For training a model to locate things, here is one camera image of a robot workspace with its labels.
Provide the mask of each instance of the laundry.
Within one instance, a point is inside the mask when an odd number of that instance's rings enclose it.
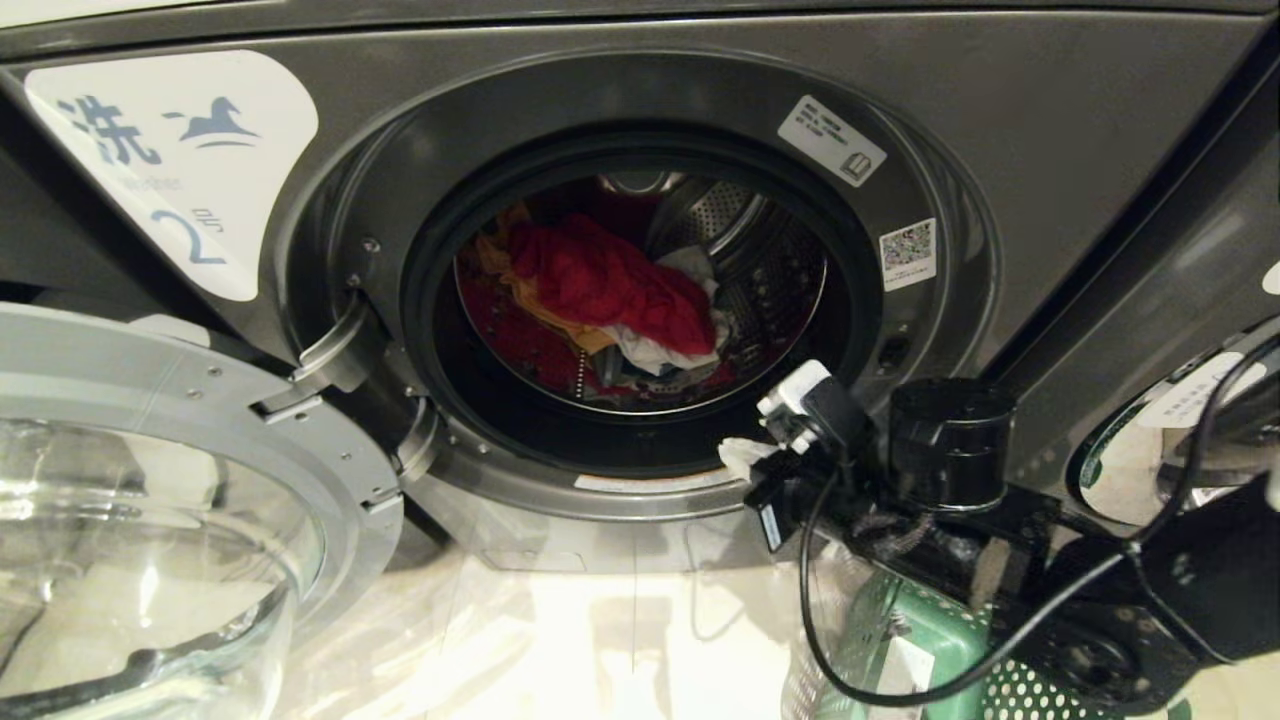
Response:
[[[719,287],[716,282],[716,270],[707,251],[700,246],[689,246],[668,252],[658,259],[659,266],[678,270],[690,281],[698,283],[707,293],[708,302],[716,296]],[[692,370],[710,363],[719,361],[719,348],[730,336],[728,318],[718,310],[712,310],[712,325],[716,328],[716,345],[710,352],[685,354],[677,352],[660,342],[641,336],[631,328],[617,324],[600,328],[611,338],[617,341],[618,350],[636,368],[652,374],[662,375],[672,366],[681,370]]]
[[[508,233],[512,225],[529,222],[529,210],[521,202],[498,215],[498,228],[495,232],[492,234],[479,233],[475,247],[476,254],[480,256],[481,268],[489,274],[498,275],[499,282],[511,288],[512,299],[526,313],[553,328],[563,331],[573,345],[585,350],[588,355],[594,355],[613,345],[613,338],[600,328],[566,320],[544,307],[538,300],[536,278],[521,278],[512,272],[511,255],[507,252]]]
[[[536,279],[541,306],[564,320],[623,325],[681,355],[716,350],[707,292],[586,215],[571,214],[554,228],[516,225],[508,249],[516,277]]]

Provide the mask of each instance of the yellow cloth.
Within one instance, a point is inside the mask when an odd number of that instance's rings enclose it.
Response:
[[[593,325],[571,323],[556,315],[538,301],[538,279],[520,278],[511,270],[511,254],[507,252],[507,233],[520,223],[531,222],[529,209],[524,202],[503,210],[498,218],[498,232],[493,234],[476,234],[476,254],[480,256],[480,266],[484,272],[498,275],[502,284],[511,287],[511,296],[516,305],[526,313],[538,318],[543,323],[563,331],[573,345],[581,347],[588,355],[595,355],[614,343],[613,338],[604,334],[604,331]]]

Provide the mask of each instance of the red cloth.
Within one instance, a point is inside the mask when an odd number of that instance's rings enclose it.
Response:
[[[568,215],[554,228],[515,227],[508,250],[516,275],[536,278],[538,300],[566,320],[626,325],[686,355],[716,350],[703,288],[586,215]]]

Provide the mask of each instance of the green basket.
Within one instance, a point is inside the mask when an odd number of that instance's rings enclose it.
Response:
[[[960,603],[888,571],[877,571],[850,606],[844,642],[832,666],[858,687],[893,694],[922,685],[904,666],[910,659],[932,656],[928,687],[940,685],[987,652],[989,610],[972,612]],[[886,679],[886,669],[896,678]],[[916,662],[916,673],[927,664]],[[882,683],[900,687],[886,688]],[[915,710],[869,708],[827,685],[814,720],[914,720]],[[1009,660],[984,684],[924,708],[928,720],[1119,720],[1116,714],[1080,705],[1070,693],[1041,678],[1030,667]],[[1184,701],[1169,711],[1171,720],[1190,720]]]

